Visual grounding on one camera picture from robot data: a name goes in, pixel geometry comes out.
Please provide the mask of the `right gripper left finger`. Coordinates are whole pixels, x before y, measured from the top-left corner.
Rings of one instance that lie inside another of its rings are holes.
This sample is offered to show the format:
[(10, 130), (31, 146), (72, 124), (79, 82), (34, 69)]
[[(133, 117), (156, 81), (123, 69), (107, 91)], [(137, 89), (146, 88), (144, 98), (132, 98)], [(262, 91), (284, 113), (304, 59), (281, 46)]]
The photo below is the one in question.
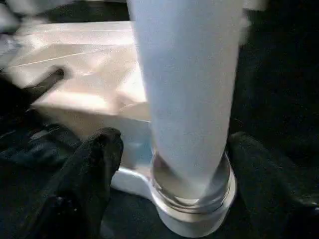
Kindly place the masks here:
[(99, 239), (123, 150), (121, 133), (112, 127), (84, 141), (32, 202), (21, 237)]

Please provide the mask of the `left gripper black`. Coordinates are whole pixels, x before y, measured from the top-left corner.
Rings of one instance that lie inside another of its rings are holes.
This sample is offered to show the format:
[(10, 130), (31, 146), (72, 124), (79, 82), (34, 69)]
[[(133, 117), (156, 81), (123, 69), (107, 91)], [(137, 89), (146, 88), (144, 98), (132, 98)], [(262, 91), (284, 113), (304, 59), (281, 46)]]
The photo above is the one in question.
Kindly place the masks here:
[(0, 110), (12, 111), (28, 107), (48, 92), (54, 85), (65, 79), (65, 68), (52, 68), (46, 72), (40, 82), (20, 88), (13, 83), (12, 77), (3, 70), (0, 72)]

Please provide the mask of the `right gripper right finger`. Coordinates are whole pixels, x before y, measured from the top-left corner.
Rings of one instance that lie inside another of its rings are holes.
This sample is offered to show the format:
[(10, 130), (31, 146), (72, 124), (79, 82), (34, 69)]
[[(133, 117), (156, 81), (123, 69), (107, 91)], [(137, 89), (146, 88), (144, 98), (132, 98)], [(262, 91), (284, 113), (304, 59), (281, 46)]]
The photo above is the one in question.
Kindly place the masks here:
[(227, 148), (259, 238), (319, 237), (318, 167), (300, 167), (243, 132), (230, 135)]

